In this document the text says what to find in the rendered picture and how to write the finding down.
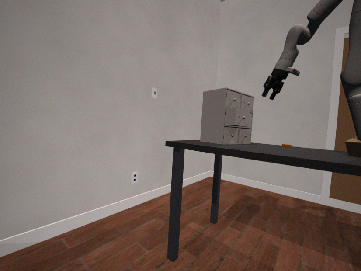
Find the white small chest of drawers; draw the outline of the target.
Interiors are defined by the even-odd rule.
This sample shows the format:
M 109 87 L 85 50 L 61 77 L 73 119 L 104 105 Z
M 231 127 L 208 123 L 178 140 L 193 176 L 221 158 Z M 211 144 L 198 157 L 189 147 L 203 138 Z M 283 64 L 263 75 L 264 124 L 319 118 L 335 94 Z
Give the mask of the white small chest of drawers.
M 223 143 L 224 127 L 250 129 L 249 127 L 230 126 L 224 125 L 225 123 L 225 110 L 226 108 L 226 92 L 231 90 L 241 95 L 249 97 L 254 96 L 238 92 L 229 88 L 221 88 L 216 90 L 210 90 L 203 92 L 203 103 L 202 103 L 202 117 L 201 117 L 201 137 L 200 142 L 209 142 L 216 144 L 251 144 L 250 143 Z

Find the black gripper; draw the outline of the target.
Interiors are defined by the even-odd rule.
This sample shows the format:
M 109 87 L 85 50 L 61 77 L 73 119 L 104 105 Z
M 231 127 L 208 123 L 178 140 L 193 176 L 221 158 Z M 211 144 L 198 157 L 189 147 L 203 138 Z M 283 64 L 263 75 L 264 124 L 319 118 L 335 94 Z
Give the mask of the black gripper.
M 271 73 L 272 76 L 269 76 L 264 84 L 265 89 L 262 93 L 262 96 L 266 97 L 269 90 L 272 88 L 273 93 L 271 94 L 269 99 L 273 100 L 275 98 L 276 94 L 280 93 L 280 91 L 284 85 L 284 82 L 282 82 L 282 80 L 285 80 L 287 78 L 288 74 L 289 74 L 289 72 L 287 72 L 287 71 L 274 68 Z

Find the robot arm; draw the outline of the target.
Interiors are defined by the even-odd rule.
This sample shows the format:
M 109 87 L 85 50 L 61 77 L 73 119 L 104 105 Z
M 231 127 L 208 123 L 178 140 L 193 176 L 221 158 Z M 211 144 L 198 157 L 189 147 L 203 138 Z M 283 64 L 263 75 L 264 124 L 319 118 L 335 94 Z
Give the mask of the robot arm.
M 308 25 L 294 25 L 288 32 L 284 50 L 276 63 L 276 69 L 299 76 L 293 68 L 299 54 L 297 45 L 307 43 L 320 24 L 343 0 L 320 0 L 309 12 Z M 344 93 L 351 112 L 357 139 L 361 141 L 361 0 L 354 0 L 349 24 L 349 53 L 345 68 L 340 74 Z

